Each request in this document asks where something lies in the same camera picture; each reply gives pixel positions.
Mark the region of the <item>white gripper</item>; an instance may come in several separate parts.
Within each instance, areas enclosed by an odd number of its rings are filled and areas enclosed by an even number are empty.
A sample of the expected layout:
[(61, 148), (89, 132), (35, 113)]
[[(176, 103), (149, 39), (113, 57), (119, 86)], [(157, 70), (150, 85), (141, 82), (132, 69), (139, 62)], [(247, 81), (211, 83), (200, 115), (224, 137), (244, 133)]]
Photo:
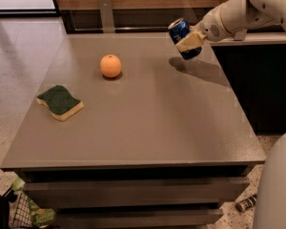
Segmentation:
[(234, 5), (228, 1), (210, 10), (184, 38), (175, 45), (180, 52), (203, 45), (204, 40), (217, 42), (231, 36), (236, 30)]

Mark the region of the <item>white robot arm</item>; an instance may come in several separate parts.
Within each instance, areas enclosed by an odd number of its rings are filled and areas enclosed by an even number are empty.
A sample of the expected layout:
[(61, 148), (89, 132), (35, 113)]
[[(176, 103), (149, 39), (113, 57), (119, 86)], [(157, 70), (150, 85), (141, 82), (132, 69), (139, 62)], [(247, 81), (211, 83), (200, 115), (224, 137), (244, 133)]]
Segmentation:
[[(206, 40), (278, 23), (286, 32), (286, 0), (228, 0), (209, 11), (176, 43), (184, 52)], [(286, 134), (267, 155), (258, 186), (253, 229), (286, 229)]]

